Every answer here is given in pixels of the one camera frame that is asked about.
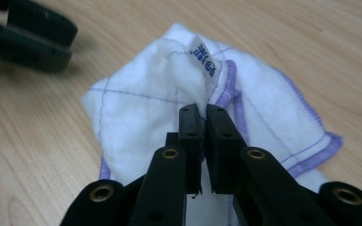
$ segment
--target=fabric label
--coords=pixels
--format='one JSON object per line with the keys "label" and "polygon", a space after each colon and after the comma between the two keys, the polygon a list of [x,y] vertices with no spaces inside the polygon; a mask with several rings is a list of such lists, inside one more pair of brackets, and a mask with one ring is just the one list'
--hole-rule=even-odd
{"label": "fabric label", "polygon": [[205,76],[217,81],[220,74],[220,63],[213,58],[207,50],[206,45],[199,36],[195,36],[186,50],[192,62],[200,67]]}

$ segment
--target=wood grain surface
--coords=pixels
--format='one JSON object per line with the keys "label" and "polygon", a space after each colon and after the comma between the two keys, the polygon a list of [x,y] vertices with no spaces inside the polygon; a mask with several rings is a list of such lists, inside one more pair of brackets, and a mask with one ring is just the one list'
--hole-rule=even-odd
{"label": "wood grain surface", "polygon": [[79,32],[63,73],[0,59],[0,226],[59,225],[100,165],[80,97],[173,23],[286,72],[326,128],[344,137],[320,170],[362,189],[362,0],[38,2]]}

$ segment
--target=purple stitching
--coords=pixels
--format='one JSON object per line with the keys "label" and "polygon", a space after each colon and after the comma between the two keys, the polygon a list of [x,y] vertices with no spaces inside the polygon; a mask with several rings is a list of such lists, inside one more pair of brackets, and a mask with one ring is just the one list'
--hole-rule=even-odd
{"label": "purple stitching", "polygon": [[132,96],[137,96],[137,97],[146,98],[146,99],[153,99],[153,100],[157,100],[157,101],[168,102],[168,103],[172,103],[172,104],[182,104],[182,105],[187,105],[187,104],[188,104],[188,103],[183,103],[183,102],[177,102],[177,101],[167,100],[167,99],[160,98],[160,97],[152,97],[152,96],[148,96],[148,95],[143,95],[143,94],[138,94],[138,93],[132,93],[132,92],[127,92],[127,91],[113,90],[113,89],[104,90],[104,89],[91,88],[91,89],[89,89],[89,91],[113,92],[113,93],[119,93],[119,94],[125,94],[125,95],[132,95]]}
{"label": "purple stitching", "polygon": [[220,81],[220,77],[222,77],[222,73],[223,73],[223,70],[222,70],[222,61],[220,61],[220,74],[219,74],[219,78],[217,79],[216,87],[211,91],[211,94],[210,94],[210,96],[208,97],[207,101],[210,100],[210,98],[213,96],[214,91],[216,91],[217,87],[219,86],[219,81]]}
{"label": "purple stitching", "polygon": [[282,77],[286,80],[286,82],[289,84],[289,86],[292,88],[293,92],[295,92],[298,99],[301,101],[301,103],[304,105],[306,110],[309,112],[309,114],[313,117],[313,119],[320,125],[321,128],[324,128],[324,125],[322,123],[322,120],[317,114],[316,110],[307,102],[304,95],[299,91],[299,89],[296,87],[296,85],[292,82],[292,80],[286,76],[282,71],[278,70],[277,68],[274,68],[276,71],[278,71]]}
{"label": "purple stitching", "polygon": [[107,166],[105,158],[102,156],[101,168],[99,170],[99,180],[109,179],[109,178],[110,178],[110,169]]}
{"label": "purple stitching", "polygon": [[234,117],[235,123],[239,132],[242,134],[243,139],[248,144],[249,143],[249,132],[247,123],[245,120],[245,107],[243,106],[242,95],[239,93],[234,99]]}
{"label": "purple stitching", "polygon": [[255,110],[255,112],[257,112],[258,116],[260,117],[261,120],[263,120],[264,124],[266,125],[266,127],[270,130],[271,134],[282,144],[282,146],[284,146],[284,148],[286,148],[287,150],[289,150],[287,144],[284,143],[284,140],[282,140],[279,136],[277,136],[275,134],[275,132],[272,130],[272,128],[270,127],[270,125],[264,120],[263,116],[261,115],[261,113],[257,110],[257,108],[255,107],[254,103],[251,101],[251,99],[246,98],[248,100],[248,102],[252,105],[252,108]]}
{"label": "purple stitching", "polygon": [[104,108],[104,99],[107,93],[107,86],[110,83],[110,79],[113,75],[111,75],[108,79],[107,79],[107,83],[105,85],[105,89],[103,89],[103,94],[102,94],[102,99],[101,99],[101,108],[99,109],[99,132],[98,132],[98,137],[99,137],[99,146],[102,147],[102,118],[103,118],[103,108]]}
{"label": "purple stitching", "polygon": [[225,83],[225,89],[222,91],[222,95],[220,95],[219,99],[216,102],[216,105],[225,107],[229,104],[231,99],[234,97],[235,92],[235,82],[236,82],[236,73],[237,73],[237,66],[233,60],[226,60],[225,61],[228,66],[228,76],[227,81]]}
{"label": "purple stitching", "polygon": [[228,47],[228,48],[226,48],[226,49],[223,49],[223,50],[221,50],[221,51],[213,54],[212,57],[215,56],[215,55],[217,55],[217,54],[222,54],[222,53],[224,53],[225,51],[232,50],[232,49],[234,49],[234,48],[233,48],[233,47]]}
{"label": "purple stitching", "polygon": [[302,149],[301,151],[299,151],[299,152],[297,152],[297,153],[294,153],[293,155],[291,155],[291,156],[287,157],[286,159],[282,160],[282,161],[281,161],[281,164],[285,163],[285,162],[288,161],[290,158],[295,157],[295,156],[298,155],[298,154],[304,153],[304,152],[306,152],[307,150],[311,149],[312,147],[316,146],[316,145],[319,144],[325,137],[327,137],[327,134],[326,134],[326,133],[324,133],[324,134],[322,135],[322,137],[321,137],[318,141],[316,141],[315,143],[313,143],[313,144],[310,145],[309,147],[304,148],[304,149]]}
{"label": "purple stitching", "polygon": [[177,52],[177,51],[172,51],[172,52],[170,53],[170,55],[172,55],[172,54],[186,55],[187,53],[186,53],[186,52]]}
{"label": "purple stitching", "polygon": [[322,149],[320,152],[313,154],[306,160],[299,162],[295,166],[287,169],[292,177],[296,178],[302,173],[314,169],[332,157],[335,153],[337,153],[340,147],[342,147],[343,142],[341,136],[328,132],[326,134],[331,137],[331,142],[329,142],[327,147]]}

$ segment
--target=black clamp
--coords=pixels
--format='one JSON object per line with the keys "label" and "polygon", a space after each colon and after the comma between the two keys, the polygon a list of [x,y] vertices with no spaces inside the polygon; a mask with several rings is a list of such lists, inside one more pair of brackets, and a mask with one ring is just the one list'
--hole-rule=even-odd
{"label": "black clamp", "polygon": [[234,196],[240,225],[362,225],[361,190],[329,182],[317,194],[300,186],[270,152],[247,146],[226,110],[215,105],[206,108],[205,126],[197,105],[182,107],[178,133],[167,134],[144,176],[127,186],[88,185],[60,225],[185,225],[186,194],[201,190],[204,151],[211,189]]}
{"label": "black clamp", "polygon": [[64,16],[28,0],[0,0],[8,11],[0,24],[0,57],[47,73],[62,71],[70,61],[77,27]]}

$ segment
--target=cloth fold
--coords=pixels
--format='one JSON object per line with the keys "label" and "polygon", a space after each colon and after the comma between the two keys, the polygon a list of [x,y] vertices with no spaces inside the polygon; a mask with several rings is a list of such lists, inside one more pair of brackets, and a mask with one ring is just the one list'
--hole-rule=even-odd
{"label": "cloth fold", "polygon": [[[224,107],[249,146],[271,152],[313,190],[326,181],[315,168],[342,145],[285,74],[181,24],[81,101],[103,150],[100,177],[124,185],[146,173],[167,132],[178,130],[184,105],[197,104],[203,119],[207,104]],[[203,189],[203,196],[188,199],[187,225],[238,225],[230,197],[210,194],[205,171]]]}

